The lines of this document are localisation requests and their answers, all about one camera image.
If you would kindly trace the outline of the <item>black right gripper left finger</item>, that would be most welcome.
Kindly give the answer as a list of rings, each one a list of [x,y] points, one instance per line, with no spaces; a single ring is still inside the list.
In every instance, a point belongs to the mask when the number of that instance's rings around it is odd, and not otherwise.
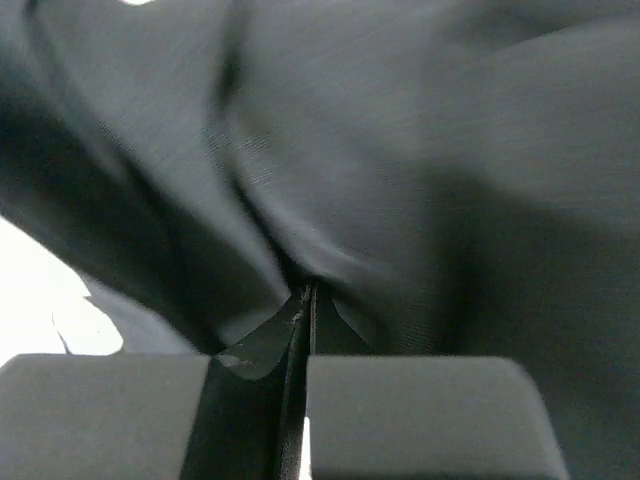
[[[203,355],[21,355],[1,370],[5,479],[295,479],[310,288]]]

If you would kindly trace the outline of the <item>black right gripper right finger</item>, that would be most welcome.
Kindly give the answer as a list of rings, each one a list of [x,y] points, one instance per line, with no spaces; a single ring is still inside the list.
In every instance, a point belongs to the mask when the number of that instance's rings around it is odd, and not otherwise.
[[[539,390],[496,357],[375,356],[323,288],[310,304],[307,479],[564,479]]]

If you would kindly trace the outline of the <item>black pleated skirt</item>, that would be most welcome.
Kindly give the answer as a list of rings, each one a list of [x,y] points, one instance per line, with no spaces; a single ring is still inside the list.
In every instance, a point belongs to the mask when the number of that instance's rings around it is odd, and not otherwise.
[[[635,1],[5,1],[1,213],[185,355],[323,288],[639,475]]]

